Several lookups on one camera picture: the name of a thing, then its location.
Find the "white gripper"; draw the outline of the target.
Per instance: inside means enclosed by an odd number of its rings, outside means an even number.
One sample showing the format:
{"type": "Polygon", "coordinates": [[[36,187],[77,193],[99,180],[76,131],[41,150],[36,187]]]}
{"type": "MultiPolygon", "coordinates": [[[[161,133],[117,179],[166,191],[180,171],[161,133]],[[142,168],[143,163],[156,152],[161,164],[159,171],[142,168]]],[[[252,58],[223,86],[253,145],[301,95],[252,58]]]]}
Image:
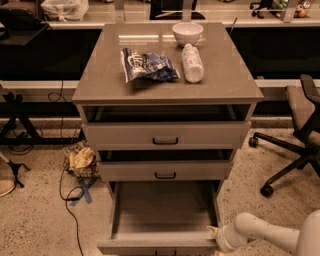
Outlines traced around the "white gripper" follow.
{"type": "Polygon", "coordinates": [[[207,226],[207,229],[216,235],[216,241],[219,249],[216,256],[229,256],[232,253],[248,244],[248,234],[236,227],[235,224],[225,225],[222,228],[207,226]]]}

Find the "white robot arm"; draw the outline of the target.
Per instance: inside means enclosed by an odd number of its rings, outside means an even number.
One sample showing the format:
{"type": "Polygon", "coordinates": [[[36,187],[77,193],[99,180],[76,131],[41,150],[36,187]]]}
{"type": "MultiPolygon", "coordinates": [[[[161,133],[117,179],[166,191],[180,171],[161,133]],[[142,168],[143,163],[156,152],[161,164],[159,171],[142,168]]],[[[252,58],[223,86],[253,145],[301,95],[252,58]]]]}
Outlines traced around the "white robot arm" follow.
{"type": "Polygon", "coordinates": [[[300,229],[272,225],[246,212],[238,214],[229,225],[208,226],[207,229],[221,254],[267,241],[292,256],[320,256],[320,210],[312,212],[300,229]]]}

